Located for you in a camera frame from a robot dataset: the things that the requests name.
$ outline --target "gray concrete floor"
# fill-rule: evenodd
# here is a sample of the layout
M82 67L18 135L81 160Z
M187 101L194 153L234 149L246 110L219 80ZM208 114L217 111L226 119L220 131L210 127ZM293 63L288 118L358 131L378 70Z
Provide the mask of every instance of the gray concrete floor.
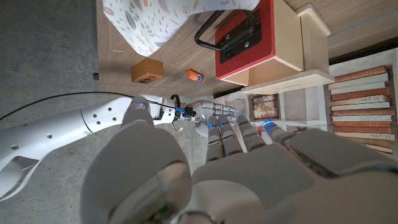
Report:
M0 4L0 115L47 96L98 89L91 76L98 68L95 14L94 0ZM110 98L115 96L48 100L0 121L0 129ZM193 171L205 162L207 139L195 132L193 124L176 125L185 128L182 138L169 124L157 128L175 136ZM108 128L51 152L21 192L0 202L0 223L79 223L79 190L84 175L118 129Z

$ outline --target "framed picture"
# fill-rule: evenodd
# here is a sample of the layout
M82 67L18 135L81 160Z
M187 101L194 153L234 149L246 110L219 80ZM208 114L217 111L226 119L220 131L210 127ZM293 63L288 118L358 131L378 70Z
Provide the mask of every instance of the framed picture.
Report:
M257 95L252 98L252 115L255 121L279 119L277 95Z

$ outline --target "wooden floor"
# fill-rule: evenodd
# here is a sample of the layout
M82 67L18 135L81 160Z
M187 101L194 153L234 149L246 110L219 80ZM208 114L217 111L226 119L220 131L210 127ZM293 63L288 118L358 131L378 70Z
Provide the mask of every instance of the wooden floor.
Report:
M308 0L285 0L296 10ZM336 57L398 36L397 0L315 0L311 2L331 28L328 38L329 57ZM99 86L104 91L136 95L205 96L229 90L237 85L217 80L215 53L197 46L193 36L212 12L192 15L189 20L158 51L150 56L164 63L165 77L150 84L132 83L129 70L144 57L137 54L103 14L97 0ZM228 13L215 22L216 26L202 36L214 42L214 33ZM204 74L205 83L185 77L187 69Z

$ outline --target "brown wooden cube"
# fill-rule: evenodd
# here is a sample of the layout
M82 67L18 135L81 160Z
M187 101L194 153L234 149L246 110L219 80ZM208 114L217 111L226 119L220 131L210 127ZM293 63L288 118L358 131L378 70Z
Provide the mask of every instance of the brown wooden cube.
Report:
M145 58L131 67L131 81L135 83L151 83L164 76L163 62Z

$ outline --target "robot finger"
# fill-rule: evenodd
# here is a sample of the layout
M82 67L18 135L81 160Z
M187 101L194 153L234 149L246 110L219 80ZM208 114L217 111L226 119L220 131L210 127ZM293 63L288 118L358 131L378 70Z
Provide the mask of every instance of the robot finger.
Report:
M219 119L221 115L215 115L215 116L217 119ZM234 122L236 121L236 116L226 115L226 117L228 118L228 120L231 124L234 124Z
M201 107L202 108L208 108L208 109L217 109L217 110L222 110L224 105L219 105L217 103L212 103L207 100L200 101Z
M236 121L239 124L239 129L241 130L243 141L248 152L266 146L264 140L258 135L257 131L251 126L251 123L245 116L238 116Z
M225 106L223 105L223 111L230 111L230 112L235 112L236 108L232 107L232 106Z
M272 121L266 121L262 125L267 135L272 139L272 142L277 142L284 145L284 141L291 138L294 134L284 131Z
M219 109L212 109L211 113L215 115L234 115L233 111L224 111Z
M210 116L208 119L208 124L209 130L206 163L224 157L223 144L221 140L221 133L218 129L217 118L215 116Z
M218 124L220 127L225 156L243 152L242 147L232 130L231 124L229 123L229 119L225 115L220 115L218 118Z

